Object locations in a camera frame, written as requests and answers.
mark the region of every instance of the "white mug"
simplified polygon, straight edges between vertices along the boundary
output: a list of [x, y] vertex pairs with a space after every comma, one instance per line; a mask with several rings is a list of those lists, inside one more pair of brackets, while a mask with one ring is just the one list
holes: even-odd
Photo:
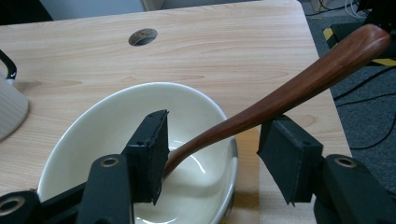
[[28, 101], [12, 86], [16, 69], [10, 71], [10, 68], [16, 68], [15, 64], [1, 50], [0, 59], [8, 70], [7, 79], [0, 75], [0, 141], [2, 141], [23, 123], [28, 111]]

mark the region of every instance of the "wooden table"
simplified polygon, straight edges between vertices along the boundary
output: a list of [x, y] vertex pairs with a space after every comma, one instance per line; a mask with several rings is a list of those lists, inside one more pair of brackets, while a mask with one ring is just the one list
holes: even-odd
[[[143, 28], [158, 32], [132, 47]], [[232, 116], [318, 58], [300, 3], [265, 0], [0, 27], [29, 114], [0, 143], [0, 194], [36, 188], [66, 129], [109, 94], [151, 81], [191, 86]], [[329, 91], [287, 113], [323, 145], [349, 155]], [[312, 204], [287, 206], [256, 156], [259, 129], [237, 135], [235, 203], [224, 223], [312, 223]]]

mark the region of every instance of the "white bowl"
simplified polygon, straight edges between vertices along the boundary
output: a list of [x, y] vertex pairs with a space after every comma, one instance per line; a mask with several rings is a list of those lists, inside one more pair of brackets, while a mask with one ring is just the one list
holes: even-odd
[[[209, 97], [175, 83], [114, 93], [78, 118], [55, 146], [38, 186], [41, 201], [85, 182], [96, 159], [121, 153], [143, 118], [161, 109], [169, 111], [171, 150], [226, 119]], [[233, 194], [236, 169], [233, 137], [198, 151], [164, 181], [157, 205], [134, 206], [136, 223], [219, 222]]]

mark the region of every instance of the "brown wooden utensil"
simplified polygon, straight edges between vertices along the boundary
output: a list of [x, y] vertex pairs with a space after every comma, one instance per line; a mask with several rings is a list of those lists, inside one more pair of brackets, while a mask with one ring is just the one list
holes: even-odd
[[322, 58], [259, 102], [199, 134], [169, 153], [164, 177], [192, 153], [253, 128], [309, 100], [379, 56], [390, 44], [388, 32], [366, 24]]

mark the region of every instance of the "spoon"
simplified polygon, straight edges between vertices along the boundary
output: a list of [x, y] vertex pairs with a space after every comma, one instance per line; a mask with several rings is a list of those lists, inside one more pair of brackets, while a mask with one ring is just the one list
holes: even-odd
[[253, 128], [327, 90], [379, 56], [390, 41], [390, 34], [380, 27], [373, 24], [362, 26], [256, 104], [171, 151], [165, 165], [164, 178], [196, 151]]

